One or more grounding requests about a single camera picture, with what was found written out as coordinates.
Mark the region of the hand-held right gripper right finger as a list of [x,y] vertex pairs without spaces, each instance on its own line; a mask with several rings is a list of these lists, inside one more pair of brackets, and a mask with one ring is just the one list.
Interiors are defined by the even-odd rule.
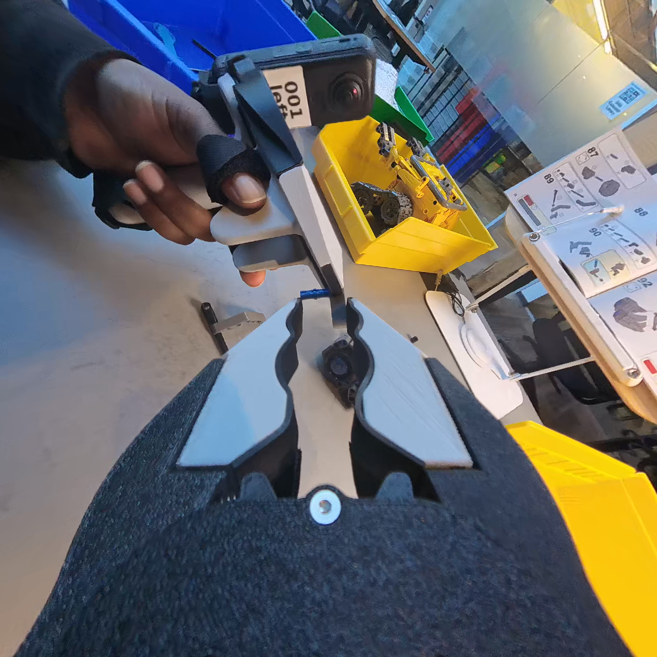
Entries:
[[470,472],[474,460],[428,357],[355,298],[346,319],[359,382],[349,440],[357,497],[375,497],[400,473],[411,495],[437,500],[431,475]]

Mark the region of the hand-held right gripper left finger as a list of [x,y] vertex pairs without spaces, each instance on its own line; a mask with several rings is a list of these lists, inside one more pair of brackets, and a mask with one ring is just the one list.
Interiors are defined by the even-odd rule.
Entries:
[[302,302],[292,300],[228,351],[177,457],[177,468],[224,472],[225,498],[237,497],[254,473],[277,497],[298,497],[301,451],[290,382],[302,321]]

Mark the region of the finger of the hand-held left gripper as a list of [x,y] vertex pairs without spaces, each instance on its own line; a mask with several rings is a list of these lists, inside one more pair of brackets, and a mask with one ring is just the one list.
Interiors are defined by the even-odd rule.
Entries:
[[308,169],[300,164],[282,173],[279,185],[291,206],[325,287],[333,296],[342,295],[342,246]]

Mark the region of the grey toy brick wing assembly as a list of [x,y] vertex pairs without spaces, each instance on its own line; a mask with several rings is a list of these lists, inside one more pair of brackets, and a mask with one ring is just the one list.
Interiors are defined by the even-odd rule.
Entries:
[[321,352],[319,361],[324,382],[346,409],[354,407],[361,384],[353,357],[352,338],[344,334]]

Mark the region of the grey angled brick beam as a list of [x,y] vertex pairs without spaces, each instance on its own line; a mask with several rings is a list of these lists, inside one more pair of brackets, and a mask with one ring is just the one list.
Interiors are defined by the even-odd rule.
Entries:
[[238,342],[265,321],[266,317],[262,313],[243,311],[210,324],[209,331],[213,336],[222,337],[226,342],[231,340]]

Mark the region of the blue storage bin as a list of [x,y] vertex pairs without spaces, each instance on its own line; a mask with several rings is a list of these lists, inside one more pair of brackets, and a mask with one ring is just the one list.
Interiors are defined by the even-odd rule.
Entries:
[[191,90],[217,56],[314,40],[284,1],[65,1],[91,31],[145,67]]

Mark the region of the yellow open-front storage bin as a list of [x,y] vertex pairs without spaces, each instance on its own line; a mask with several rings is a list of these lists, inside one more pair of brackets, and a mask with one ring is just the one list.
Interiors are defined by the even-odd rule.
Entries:
[[506,429],[553,496],[620,637],[634,656],[655,656],[656,490],[647,475],[538,423]]

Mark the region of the person's left forearm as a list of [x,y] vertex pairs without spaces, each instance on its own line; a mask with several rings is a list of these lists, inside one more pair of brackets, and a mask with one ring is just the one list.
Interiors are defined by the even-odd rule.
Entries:
[[90,167],[68,139],[64,96],[87,66],[131,55],[89,30],[60,1],[1,2],[1,157],[53,160],[77,178]]

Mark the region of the grey desk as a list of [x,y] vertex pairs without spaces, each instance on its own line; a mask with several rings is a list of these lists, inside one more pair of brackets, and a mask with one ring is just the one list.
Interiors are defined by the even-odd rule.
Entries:
[[1,160],[1,655],[45,604],[118,457],[218,357],[198,307],[270,316],[316,287],[308,267],[251,289],[230,252],[113,230],[90,178]]

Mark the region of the white rounded flat plate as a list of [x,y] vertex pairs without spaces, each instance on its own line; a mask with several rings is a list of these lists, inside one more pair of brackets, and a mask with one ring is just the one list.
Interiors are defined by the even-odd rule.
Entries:
[[452,298],[445,292],[428,291],[425,293],[424,298],[427,308],[461,370],[464,380],[482,406],[498,420],[519,407],[523,402],[523,390],[520,383],[511,380],[511,372],[506,380],[501,380],[490,370],[476,365],[461,343],[459,330],[465,317],[477,318],[487,329],[479,313],[465,311],[464,316],[456,314]]

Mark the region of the white round disc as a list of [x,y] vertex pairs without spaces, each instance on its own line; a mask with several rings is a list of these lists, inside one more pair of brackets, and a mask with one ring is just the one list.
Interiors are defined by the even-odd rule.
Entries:
[[509,377],[510,369],[503,352],[477,318],[465,317],[459,336],[464,349],[476,365],[490,370],[503,381]]

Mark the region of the yellow storage bin with ledge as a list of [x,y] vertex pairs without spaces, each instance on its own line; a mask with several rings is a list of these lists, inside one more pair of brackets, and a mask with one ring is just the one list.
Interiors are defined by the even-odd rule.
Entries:
[[[373,118],[331,124],[313,143],[315,177],[331,208],[348,250],[360,265],[424,273],[448,273],[497,249],[497,243],[445,166],[439,169],[456,186],[468,209],[452,229],[408,218],[376,237],[350,185],[356,181],[387,186],[394,178],[379,156]],[[406,140],[396,136],[400,155],[409,157]]]

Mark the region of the white foam sheet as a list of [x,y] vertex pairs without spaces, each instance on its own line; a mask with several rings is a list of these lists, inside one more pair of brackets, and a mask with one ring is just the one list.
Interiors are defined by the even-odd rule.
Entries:
[[396,103],[395,93],[398,86],[398,71],[388,62],[376,59],[374,92],[383,102],[390,106]]

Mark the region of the green storage bin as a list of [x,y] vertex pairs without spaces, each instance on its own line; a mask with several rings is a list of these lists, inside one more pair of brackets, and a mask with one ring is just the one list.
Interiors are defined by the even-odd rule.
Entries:
[[[310,13],[306,26],[319,39],[340,35],[340,32],[316,11]],[[434,137],[401,87],[396,87],[393,100],[393,103],[389,103],[386,98],[376,96],[370,117],[379,123],[385,122],[392,126],[396,133],[405,139],[413,137],[423,146],[429,146]]]

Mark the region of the long wooden table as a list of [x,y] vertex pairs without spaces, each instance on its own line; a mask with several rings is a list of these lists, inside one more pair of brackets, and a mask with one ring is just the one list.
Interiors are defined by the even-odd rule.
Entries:
[[391,65],[399,70],[404,62],[404,59],[410,59],[415,64],[423,67],[425,72],[431,74],[436,72],[436,67],[432,61],[420,49],[418,44],[412,39],[405,25],[400,21],[394,12],[390,11],[389,4],[382,1],[371,1],[374,8],[381,15],[382,19],[389,25],[390,30],[394,34],[394,39],[398,45],[398,52],[393,55]]

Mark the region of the black office chair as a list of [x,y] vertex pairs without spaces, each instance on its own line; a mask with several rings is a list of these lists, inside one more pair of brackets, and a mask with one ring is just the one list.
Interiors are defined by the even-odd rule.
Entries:
[[[553,318],[538,318],[532,324],[533,348],[543,368],[566,365],[590,356],[561,313]],[[552,372],[548,375],[559,382],[584,405],[619,401],[620,397],[594,360]]]

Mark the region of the red storage crate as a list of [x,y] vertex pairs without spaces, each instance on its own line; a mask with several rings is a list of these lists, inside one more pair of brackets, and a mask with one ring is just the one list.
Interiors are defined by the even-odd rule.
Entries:
[[488,97],[471,89],[456,105],[456,120],[432,146],[455,178],[467,178],[505,145],[505,119]]

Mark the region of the open instruction booklet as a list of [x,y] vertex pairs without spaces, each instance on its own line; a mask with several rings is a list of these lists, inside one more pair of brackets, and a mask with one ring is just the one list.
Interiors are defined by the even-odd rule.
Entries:
[[656,178],[622,128],[506,192],[656,383]]

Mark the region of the blue white wall sign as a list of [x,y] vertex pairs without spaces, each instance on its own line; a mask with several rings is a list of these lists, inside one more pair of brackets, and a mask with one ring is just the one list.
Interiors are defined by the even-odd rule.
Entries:
[[609,120],[625,116],[629,108],[643,99],[646,94],[647,91],[640,84],[632,81],[607,102],[603,103],[600,106],[600,111]]

